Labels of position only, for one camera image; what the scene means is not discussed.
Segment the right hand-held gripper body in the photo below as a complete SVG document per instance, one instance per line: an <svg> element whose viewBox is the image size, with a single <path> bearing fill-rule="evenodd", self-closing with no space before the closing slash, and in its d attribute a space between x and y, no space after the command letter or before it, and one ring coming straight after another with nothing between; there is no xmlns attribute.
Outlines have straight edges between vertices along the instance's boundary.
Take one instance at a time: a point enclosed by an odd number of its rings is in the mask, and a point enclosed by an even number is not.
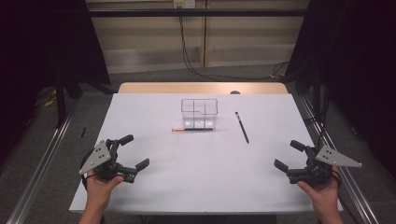
<svg viewBox="0 0 396 224"><path fill-rule="evenodd" d="M323 146L321 149L316 149L305 146L304 153L307 156L305 168L289 169L286 172L286 176L289 178L291 184L304 181L310 187L314 188L315 186L324 185L329 182L334 166L362 167L361 162L352 160L331 147Z"/></svg>

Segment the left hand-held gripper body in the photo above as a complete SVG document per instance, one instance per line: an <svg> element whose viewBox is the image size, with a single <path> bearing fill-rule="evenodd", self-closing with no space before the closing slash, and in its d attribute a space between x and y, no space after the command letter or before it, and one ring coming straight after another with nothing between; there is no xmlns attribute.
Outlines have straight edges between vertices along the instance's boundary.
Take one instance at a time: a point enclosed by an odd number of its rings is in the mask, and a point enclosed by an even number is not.
<svg viewBox="0 0 396 224"><path fill-rule="evenodd" d="M83 158L78 174L84 176L94 170L99 178L110 181L116 176L122 176L124 182L133 183L137 170L124 167L117 162L120 139L102 140Z"/></svg>

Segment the clear plastic organizer box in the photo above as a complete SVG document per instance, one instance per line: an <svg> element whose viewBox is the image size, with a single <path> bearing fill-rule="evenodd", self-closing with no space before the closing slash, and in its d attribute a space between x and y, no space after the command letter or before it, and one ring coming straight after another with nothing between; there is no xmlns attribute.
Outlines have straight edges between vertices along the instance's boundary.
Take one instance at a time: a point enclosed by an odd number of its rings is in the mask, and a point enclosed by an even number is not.
<svg viewBox="0 0 396 224"><path fill-rule="evenodd" d="M187 129L215 129L218 117L217 99L183 99L181 101L183 127Z"/></svg>

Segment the person's left hand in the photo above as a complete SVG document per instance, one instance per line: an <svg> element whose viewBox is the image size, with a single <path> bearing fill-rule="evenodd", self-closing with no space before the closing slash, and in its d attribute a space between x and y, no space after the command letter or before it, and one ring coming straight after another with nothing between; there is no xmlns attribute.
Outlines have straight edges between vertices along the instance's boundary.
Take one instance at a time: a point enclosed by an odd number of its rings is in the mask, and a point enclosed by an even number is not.
<svg viewBox="0 0 396 224"><path fill-rule="evenodd" d="M90 170L86 177L87 202L86 208L91 211L104 211L110 200L112 190L122 181L122 176L116 176L110 181L102 180L95 171Z"/></svg>

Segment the person's right hand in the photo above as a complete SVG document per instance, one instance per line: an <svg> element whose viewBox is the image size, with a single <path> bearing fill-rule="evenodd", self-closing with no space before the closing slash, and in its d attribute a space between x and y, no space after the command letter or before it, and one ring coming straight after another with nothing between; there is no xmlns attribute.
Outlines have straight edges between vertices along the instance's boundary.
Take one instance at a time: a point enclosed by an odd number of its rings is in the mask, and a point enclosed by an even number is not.
<svg viewBox="0 0 396 224"><path fill-rule="evenodd" d="M299 181L297 186L306 193L313 204L314 211L323 208L336 208L338 210L338 190L341 177L337 167L332 168L332 176L328 183L322 186L310 187L304 181Z"/></svg>

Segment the white table sheet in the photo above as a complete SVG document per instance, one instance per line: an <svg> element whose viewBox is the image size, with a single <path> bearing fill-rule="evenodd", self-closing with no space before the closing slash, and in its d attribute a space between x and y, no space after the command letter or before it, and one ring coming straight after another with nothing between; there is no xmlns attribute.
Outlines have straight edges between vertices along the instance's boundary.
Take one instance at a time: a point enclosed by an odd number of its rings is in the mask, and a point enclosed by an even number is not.
<svg viewBox="0 0 396 224"><path fill-rule="evenodd" d="M132 184L112 193L110 213L134 215L281 214L311 210L312 203L274 166L278 159L303 168L306 156L290 146L312 145L289 94L219 94L212 132L172 132L182 124L182 94L116 94L100 139L127 134L118 161L133 167L149 159ZM249 144L241 131L238 112Z"/></svg>

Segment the wooden table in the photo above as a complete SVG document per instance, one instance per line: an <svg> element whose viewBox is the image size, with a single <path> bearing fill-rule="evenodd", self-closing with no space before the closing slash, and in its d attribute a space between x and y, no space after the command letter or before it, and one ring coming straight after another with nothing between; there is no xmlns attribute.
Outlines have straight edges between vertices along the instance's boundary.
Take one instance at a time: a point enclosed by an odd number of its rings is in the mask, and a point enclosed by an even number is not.
<svg viewBox="0 0 396 224"><path fill-rule="evenodd" d="M277 82L125 82L119 93L287 94Z"/></svg>

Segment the black curtain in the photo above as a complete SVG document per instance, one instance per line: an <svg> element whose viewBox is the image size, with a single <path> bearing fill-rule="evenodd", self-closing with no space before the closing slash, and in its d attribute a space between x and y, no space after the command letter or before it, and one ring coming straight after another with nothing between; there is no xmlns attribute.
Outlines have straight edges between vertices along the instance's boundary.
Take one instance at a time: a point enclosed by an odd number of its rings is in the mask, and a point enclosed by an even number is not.
<svg viewBox="0 0 396 224"><path fill-rule="evenodd" d="M0 0L0 164L35 110L36 95L62 81L109 84L86 0Z"/></svg>
<svg viewBox="0 0 396 224"><path fill-rule="evenodd" d="M315 78L396 178L396 0L309 0L286 72Z"/></svg>

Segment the black horizontal bar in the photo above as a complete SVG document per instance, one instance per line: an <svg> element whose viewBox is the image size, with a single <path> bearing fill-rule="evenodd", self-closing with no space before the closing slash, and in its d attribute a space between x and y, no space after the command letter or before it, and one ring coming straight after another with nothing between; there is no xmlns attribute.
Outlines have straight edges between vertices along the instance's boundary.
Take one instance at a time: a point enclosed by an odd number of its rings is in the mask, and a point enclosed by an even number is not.
<svg viewBox="0 0 396 224"><path fill-rule="evenodd" d="M96 9L91 17L304 17L307 9Z"/></svg>

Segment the aluminium floor rail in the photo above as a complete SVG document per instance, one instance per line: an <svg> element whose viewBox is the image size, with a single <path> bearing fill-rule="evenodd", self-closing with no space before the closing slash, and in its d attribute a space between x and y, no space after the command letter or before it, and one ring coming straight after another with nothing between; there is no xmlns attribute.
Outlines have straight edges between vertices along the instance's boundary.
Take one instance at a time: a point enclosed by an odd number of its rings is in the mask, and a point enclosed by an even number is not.
<svg viewBox="0 0 396 224"><path fill-rule="evenodd" d="M315 127L315 130L318 133L318 141L326 147L331 147L337 150L331 136L328 134L323 123L319 120L319 115L314 114L314 106L306 95L301 97L301 103L311 120L311 124ZM360 214L362 223L379 224L370 204L366 200L366 197L363 195L361 188L358 186L349 169L346 167L340 167L339 170L341 172L341 177L343 178L346 191Z"/></svg>
<svg viewBox="0 0 396 224"><path fill-rule="evenodd" d="M60 124L60 126L55 130L47 148L44 152L40 163L35 168L32 177L30 178L27 187L23 191L21 197L19 198L17 204L12 210L11 215L9 216L6 224L23 224L32 205L35 201L35 197L39 192L43 180L47 175L48 170L50 169L50 165L55 157L64 136L68 130L72 117L75 114L75 111L78 107L78 102L74 102L71 104L69 112L65 116L64 121Z"/></svg>

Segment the black stand post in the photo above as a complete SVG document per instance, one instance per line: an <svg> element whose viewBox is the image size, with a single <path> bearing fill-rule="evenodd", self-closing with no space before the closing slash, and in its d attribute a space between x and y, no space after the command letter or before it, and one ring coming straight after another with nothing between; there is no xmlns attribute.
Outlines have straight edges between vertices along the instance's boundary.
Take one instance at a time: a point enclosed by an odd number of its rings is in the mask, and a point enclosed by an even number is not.
<svg viewBox="0 0 396 224"><path fill-rule="evenodd" d="M320 73L316 71L313 84L313 108L316 121L321 121L320 115Z"/></svg>
<svg viewBox="0 0 396 224"><path fill-rule="evenodd" d="M64 102L64 85L62 83L61 75L58 74L56 76L56 101L57 101L57 108L58 108L58 123L57 127L60 128L66 118L66 109L65 109L65 102Z"/></svg>

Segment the white wall socket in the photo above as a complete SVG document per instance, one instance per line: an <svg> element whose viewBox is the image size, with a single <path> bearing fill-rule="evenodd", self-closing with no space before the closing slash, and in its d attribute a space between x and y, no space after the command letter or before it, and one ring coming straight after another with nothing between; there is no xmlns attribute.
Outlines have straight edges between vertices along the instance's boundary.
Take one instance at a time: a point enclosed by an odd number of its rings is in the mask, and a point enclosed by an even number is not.
<svg viewBox="0 0 396 224"><path fill-rule="evenodd" d="M195 0L173 0L174 8L195 8Z"/></svg>

